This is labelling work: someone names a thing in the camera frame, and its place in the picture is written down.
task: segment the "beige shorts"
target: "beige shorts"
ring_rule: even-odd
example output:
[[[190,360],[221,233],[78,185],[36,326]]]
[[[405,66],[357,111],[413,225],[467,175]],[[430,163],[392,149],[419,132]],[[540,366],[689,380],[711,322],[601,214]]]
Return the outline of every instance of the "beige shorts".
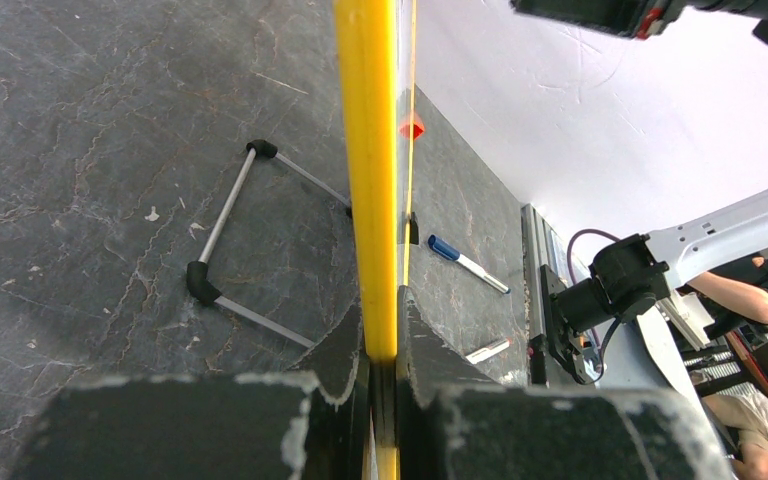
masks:
[[[742,400],[731,395],[711,395],[705,401],[721,422],[740,430],[738,446],[752,443],[768,451],[767,427]]]

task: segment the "marker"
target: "marker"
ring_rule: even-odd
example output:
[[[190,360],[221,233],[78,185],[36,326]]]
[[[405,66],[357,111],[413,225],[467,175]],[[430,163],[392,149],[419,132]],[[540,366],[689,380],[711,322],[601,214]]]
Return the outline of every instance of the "marker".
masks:
[[[510,346],[511,346],[511,339],[503,338],[501,340],[491,343],[490,345],[487,345],[486,347],[479,348],[478,350],[470,353],[469,355],[466,356],[466,359],[469,360],[469,363],[475,365],[478,362],[483,362],[484,360],[487,360],[488,358],[496,355],[497,353],[501,352],[502,350]]]
[[[454,247],[444,242],[443,240],[437,238],[436,235],[431,235],[428,237],[428,246],[431,247],[431,250],[439,253],[443,258],[451,260],[455,263],[460,263],[464,266],[464,268],[475,274],[475,276],[478,278],[489,283],[496,290],[502,293],[511,293],[511,289],[508,288],[507,285],[500,282],[493,275],[487,273],[487,270],[481,268],[481,266],[477,263],[461,255],[461,252],[457,251]]]

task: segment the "person's arm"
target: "person's arm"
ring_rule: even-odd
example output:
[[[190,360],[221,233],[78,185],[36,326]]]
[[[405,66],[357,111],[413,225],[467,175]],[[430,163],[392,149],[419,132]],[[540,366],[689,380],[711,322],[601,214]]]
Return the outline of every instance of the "person's arm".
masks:
[[[705,272],[687,283],[732,312],[758,323],[768,324],[766,290],[711,272]]]

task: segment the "white wall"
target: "white wall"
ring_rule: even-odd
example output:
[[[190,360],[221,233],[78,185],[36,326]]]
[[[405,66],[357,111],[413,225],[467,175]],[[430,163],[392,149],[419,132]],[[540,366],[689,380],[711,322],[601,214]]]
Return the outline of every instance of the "white wall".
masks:
[[[418,9],[417,84],[563,237],[664,228],[768,187],[755,21],[688,9],[639,42],[515,15],[506,0]],[[601,245],[576,253],[589,262]]]

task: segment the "seated person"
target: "seated person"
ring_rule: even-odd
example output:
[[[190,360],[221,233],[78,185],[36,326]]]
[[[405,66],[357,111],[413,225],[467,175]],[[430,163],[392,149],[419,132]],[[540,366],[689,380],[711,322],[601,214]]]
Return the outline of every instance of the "seated person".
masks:
[[[759,391],[742,397],[710,395],[702,399],[717,419],[740,430],[743,460],[732,460],[740,480],[768,480],[768,399]]]
[[[768,260],[758,254],[721,265],[687,285],[701,294],[702,305],[714,319],[705,328],[712,340],[734,328],[735,320],[768,325]]]

